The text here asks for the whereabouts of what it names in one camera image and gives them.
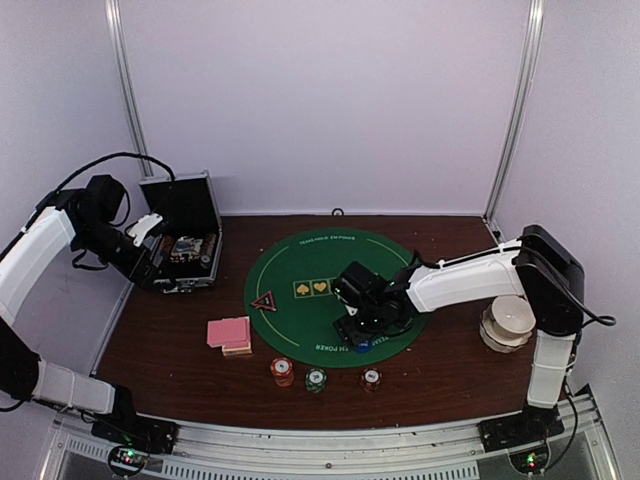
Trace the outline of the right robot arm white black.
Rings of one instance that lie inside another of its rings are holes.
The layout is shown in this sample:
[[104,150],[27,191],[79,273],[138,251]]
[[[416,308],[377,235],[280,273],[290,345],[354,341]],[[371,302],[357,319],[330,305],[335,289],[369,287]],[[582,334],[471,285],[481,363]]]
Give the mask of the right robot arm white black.
[[528,225],[515,240],[479,253],[437,263],[415,253],[391,279],[352,262],[331,283],[346,312],[333,326],[356,347],[407,330],[413,319],[440,308],[487,298],[516,296],[532,310],[536,345],[521,412],[480,423],[485,451],[542,442],[564,431],[557,407],[582,330],[613,326],[584,303],[581,263],[547,230]]

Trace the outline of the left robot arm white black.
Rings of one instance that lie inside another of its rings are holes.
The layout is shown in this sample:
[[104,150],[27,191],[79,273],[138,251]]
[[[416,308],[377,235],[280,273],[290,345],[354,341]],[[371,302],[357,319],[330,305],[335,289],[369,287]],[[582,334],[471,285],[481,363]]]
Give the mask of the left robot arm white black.
[[137,413],[129,388],[46,361],[31,350],[13,325],[32,288],[65,248],[96,254],[127,280],[150,286],[167,259],[145,246],[164,225],[150,213],[120,231],[113,225],[125,189],[99,175],[81,189],[59,186],[36,207],[1,253],[1,390],[18,405],[34,401],[76,410],[93,418],[92,433],[148,454],[170,454],[178,426]]

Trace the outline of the brown poker chip stack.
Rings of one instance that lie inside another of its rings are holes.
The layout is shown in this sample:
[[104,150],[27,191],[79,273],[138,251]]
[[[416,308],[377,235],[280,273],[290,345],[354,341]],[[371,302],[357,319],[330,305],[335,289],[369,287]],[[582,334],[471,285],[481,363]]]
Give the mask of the brown poker chip stack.
[[377,368],[366,368],[360,375],[360,386],[367,393],[375,392],[382,380],[382,374]]

